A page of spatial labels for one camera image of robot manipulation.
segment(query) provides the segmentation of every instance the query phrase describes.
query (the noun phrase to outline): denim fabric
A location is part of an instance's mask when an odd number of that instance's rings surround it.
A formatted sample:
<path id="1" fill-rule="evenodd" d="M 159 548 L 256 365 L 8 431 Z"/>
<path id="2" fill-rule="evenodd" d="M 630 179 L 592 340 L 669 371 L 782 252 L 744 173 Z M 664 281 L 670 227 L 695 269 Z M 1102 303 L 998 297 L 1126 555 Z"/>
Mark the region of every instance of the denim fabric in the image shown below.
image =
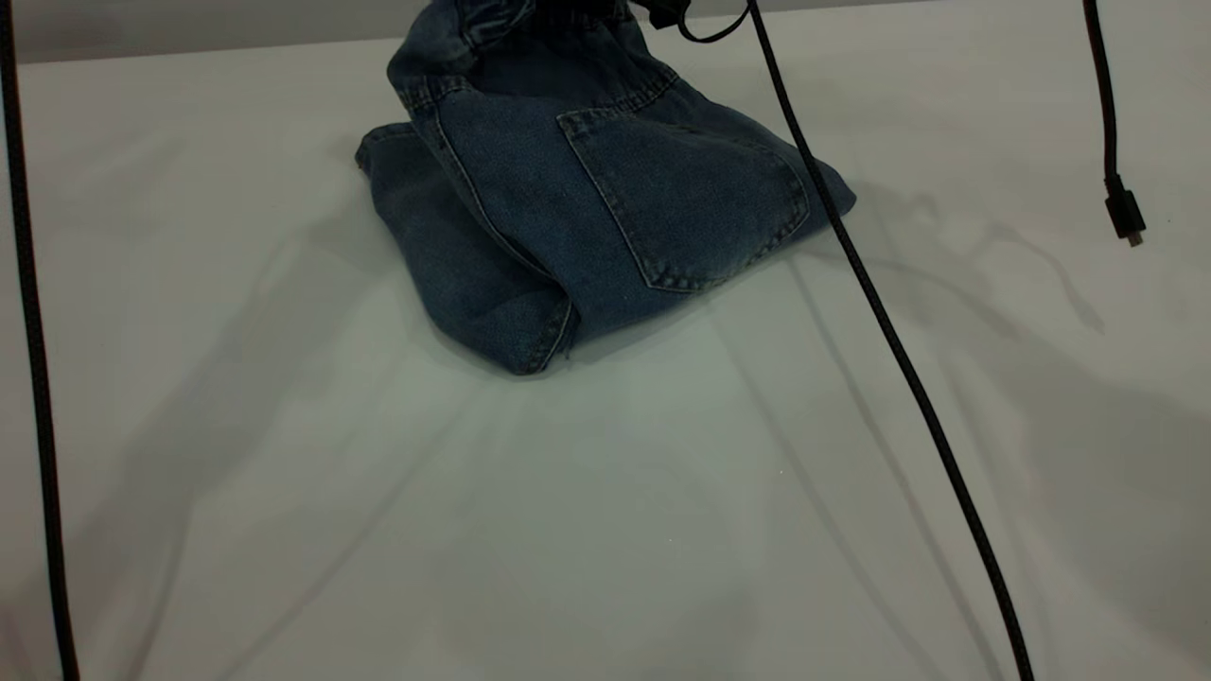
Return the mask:
<path id="1" fill-rule="evenodd" d="M 388 75 L 412 124 L 358 150 L 377 210 L 438 328 L 515 373 L 827 225 L 798 151 L 655 59 L 622 0 L 435 0 Z"/>

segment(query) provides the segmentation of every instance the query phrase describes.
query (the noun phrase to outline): white table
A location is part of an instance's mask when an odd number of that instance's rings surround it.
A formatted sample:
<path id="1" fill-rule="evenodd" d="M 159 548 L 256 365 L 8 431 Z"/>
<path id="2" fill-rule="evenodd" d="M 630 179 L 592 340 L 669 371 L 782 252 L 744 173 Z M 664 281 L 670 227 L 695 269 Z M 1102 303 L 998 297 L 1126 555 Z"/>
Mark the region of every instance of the white table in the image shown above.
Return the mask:
<path id="1" fill-rule="evenodd" d="M 1039 679 L 1205 680 L 1211 5 L 1103 5 L 1137 250 L 1077 0 L 768 19 Z M 650 44 L 785 133 L 751 29 Z M 396 45 L 22 70 L 85 679 L 1016 677 L 836 241 L 504 376 L 434 332 L 351 161 L 403 116 Z M 0 677 L 42 680 L 0 286 Z"/>

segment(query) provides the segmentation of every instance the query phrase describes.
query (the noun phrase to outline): cable connector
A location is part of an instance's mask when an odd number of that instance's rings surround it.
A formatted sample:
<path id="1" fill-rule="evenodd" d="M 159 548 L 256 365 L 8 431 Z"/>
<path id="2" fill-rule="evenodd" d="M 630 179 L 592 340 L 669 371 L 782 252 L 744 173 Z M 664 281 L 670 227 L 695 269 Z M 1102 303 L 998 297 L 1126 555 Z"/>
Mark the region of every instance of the cable connector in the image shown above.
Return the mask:
<path id="1" fill-rule="evenodd" d="M 1119 239 L 1126 239 L 1131 247 L 1143 244 L 1141 231 L 1148 229 L 1143 222 L 1143 213 L 1140 212 L 1140 204 L 1135 200 L 1135 193 L 1123 187 L 1123 178 L 1112 176 L 1106 178 L 1106 189 L 1110 195 L 1106 199 L 1106 210 L 1110 212 L 1110 221 L 1114 222 L 1114 231 Z"/>

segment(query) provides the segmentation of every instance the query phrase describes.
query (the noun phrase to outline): gray wall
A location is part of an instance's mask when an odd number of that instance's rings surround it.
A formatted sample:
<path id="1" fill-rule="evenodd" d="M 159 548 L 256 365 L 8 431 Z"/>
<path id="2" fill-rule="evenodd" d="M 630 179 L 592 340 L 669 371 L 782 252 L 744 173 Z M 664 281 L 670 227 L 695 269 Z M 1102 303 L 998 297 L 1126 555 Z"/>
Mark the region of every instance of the gray wall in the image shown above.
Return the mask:
<path id="1" fill-rule="evenodd" d="M 877 0 L 763 0 L 762 8 Z M 402 36 L 425 0 L 16 0 L 21 61 L 91 59 Z M 696 0 L 734 15 L 744 0 Z"/>

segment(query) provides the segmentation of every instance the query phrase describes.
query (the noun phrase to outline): black cord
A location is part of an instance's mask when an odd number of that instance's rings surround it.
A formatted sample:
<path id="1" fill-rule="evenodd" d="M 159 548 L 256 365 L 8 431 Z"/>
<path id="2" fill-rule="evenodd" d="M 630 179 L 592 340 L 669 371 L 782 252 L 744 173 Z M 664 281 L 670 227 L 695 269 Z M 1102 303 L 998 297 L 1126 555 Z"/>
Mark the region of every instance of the black cord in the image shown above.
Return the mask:
<path id="1" fill-rule="evenodd" d="M 1110 85 L 1110 64 L 1106 57 L 1106 40 L 1102 38 L 1102 22 L 1097 16 L 1097 0 L 1084 0 L 1085 27 L 1089 29 L 1089 44 L 1094 50 L 1094 68 L 1097 70 L 1097 90 L 1102 98 L 1102 121 L 1106 130 L 1106 208 L 1110 212 L 1114 231 L 1119 239 L 1126 239 L 1131 246 L 1143 244 L 1141 231 L 1147 229 L 1143 213 L 1136 202 L 1135 193 L 1123 185 L 1119 177 L 1119 119 L 1114 113 L 1114 87 Z"/>
<path id="2" fill-rule="evenodd" d="M 791 128 L 794 145 L 798 147 L 799 155 L 803 156 L 803 164 L 808 168 L 808 174 L 811 176 L 811 183 L 815 184 L 816 191 L 820 194 L 820 200 L 825 205 L 825 213 L 828 216 L 828 222 L 832 223 L 833 231 L 837 233 L 837 240 L 840 241 L 840 246 L 845 251 L 845 258 L 854 269 L 854 275 L 862 287 L 862 293 L 866 294 L 866 301 L 871 304 L 871 310 L 874 313 L 874 319 L 878 320 L 879 328 L 883 330 L 883 337 L 886 338 L 888 345 L 891 348 L 891 354 L 895 356 L 896 364 L 900 365 L 900 371 L 903 372 L 905 380 L 908 382 L 908 388 L 912 390 L 913 397 L 917 399 L 917 406 L 920 407 L 920 413 L 925 418 L 925 425 L 929 427 L 929 433 L 934 436 L 937 453 L 942 458 L 942 467 L 951 480 L 951 487 L 959 500 L 963 517 L 968 521 L 968 528 L 971 531 L 976 549 L 980 551 L 980 559 L 983 561 L 985 571 L 988 573 L 988 580 L 992 583 L 993 594 L 997 596 L 997 605 L 1000 607 L 1000 616 L 1005 622 L 1005 631 L 1009 634 L 1009 642 L 1014 648 L 1014 662 L 1017 664 L 1017 675 L 1022 681 L 1032 681 L 1034 671 L 1031 669 L 1031 657 L 1026 649 L 1022 628 L 1017 622 L 1017 612 L 1014 610 L 1014 600 L 1009 595 L 1009 586 L 1005 585 L 1005 578 L 1000 572 L 1000 565 L 997 562 L 997 555 L 992 550 L 992 543 L 988 542 L 983 522 L 980 520 L 980 514 L 976 511 L 970 492 L 968 492 L 966 482 L 964 482 L 963 474 L 959 471 L 959 464 L 954 460 L 954 453 L 951 451 L 951 443 L 946 439 L 942 422 L 939 419 L 929 394 L 925 391 L 925 387 L 922 384 L 920 377 L 917 374 L 917 370 L 913 367 L 912 360 L 908 357 L 908 353 L 900 340 L 900 334 L 896 333 L 896 328 L 891 324 L 891 317 L 888 316 L 888 311 L 883 307 L 879 292 L 876 290 L 874 282 L 871 281 L 871 275 L 866 271 L 866 265 L 862 264 L 862 258 L 857 254 L 857 248 L 854 247 L 849 230 L 845 229 L 845 224 L 840 219 L 840 211 L 837 210 L 837 202 L 833 200 L 832 193 L 828 191 L 823 173 L 820 171 L 820 164 L 811 155 L 808 141 L 804 139 L 803 131 L 799 130 L 794 109 L 791 107 L 791 99 L 786 93 L 786 85 L 782 82 L 782 74 L 777 68 L 777 59 L 774 57 L 769 34 L 765 33 L 765 22 L 762 19 L 757 0 L 748 0 L 745 12 L 752 16 L 753 27 L 757 29 L 757 39 L 761 41 L 762 53 L 765 56 L 765 65 L 769 67 L 769 75 L 774 81 L 774 91 L 777 93 L 777 102 L 782 107 L 782 115 L 786 116 L 786 124 Z M 741 15 L 728 32 L 735 30 L 744 19 L 745 15 Z M 685 34 L 684 15 L 682 15 L 678 25 L 682 27 L 682 33 Z"/>
<path id="3" fill-rule="evenodd" d="M 51 585 L 54 636 L 64 681 L 79 681 L 71 613 L 68 610 L 68 577 L 63 560 L 63 519 L 59 515 L 59 474 L 54 457 L 54 422 L 51 416 L 51 382 L 46 368 L 46 339 L 38 301 L 38 271 L 34 261 L 34 231 L 29 218 L 29 187 L 25 178 L 25 143 L 21 127 L 21 98 L 17 86 L 17 47 L 13 40 L 12 0 L 0 5 L 0 78 L 4 91 L 4 126 L 8 142 L 8 187 L 12 227 L 17 244 L 17 275 L 21 304 L 25 313 L 25 344 L 29 347 L 29 374 L 34 388 L 34 419 L 38 423 L 38 460 L 42 474 L 42 520 L 46 531 L 46 570 Z"/>
<path id="4" fill-rule="evenodd" d="M 1089 42 L 1094 48 L 1094 68 L 1097 69 L 1097 88 L 1102 96 L 1102 121 L 1106 128 L 1106 177 L 1119 174 L 1119 119 L 1114 113 L 1114 88 L 1110 85 L 1110 64 L 1106 58 L 1106 40 L 1102 22 L 1097 16 L 1097 0 L 1084 0 L 1085 25 Z"/>
<path id="5" fill-rule="evenodd" d="M 731 23 L 731 25 L 729 25 L 728 28 L 721 30 L 719 33 L 716 33 L 714 35 L 708 35 L 706 38 L 699 38 L 699 36 L 694 35 L 693 33 L 690 33 L 689 28 L 685 27 L 685 15 L 682 13 L 682 16 L 677 19 L 677 30 L 682 32 L 682 36 L 685 40 L 689 40 L 690 42 L 700 42 L 700 44 L 705 45 L 707 42 L 714 42 L 717 40 L 723 40 L 724 38 L 731 35 L 737 28 L 740 28 L 745 23 L 745 19 L 747 19 L 747 18 L 748 18 L 748 6 L 745 6 L 745 11 L 740 13 L 740 17 L 737 17 L 736 21 Z"/>

